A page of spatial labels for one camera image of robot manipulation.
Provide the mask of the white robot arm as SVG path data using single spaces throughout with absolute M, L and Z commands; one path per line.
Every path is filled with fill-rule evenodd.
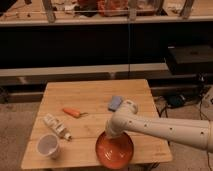
M 144 117 L 131 100 L 123 101 L 106 122 L 109 138 L 125 131 L 142 133 L 213 153 L 213 121 Z

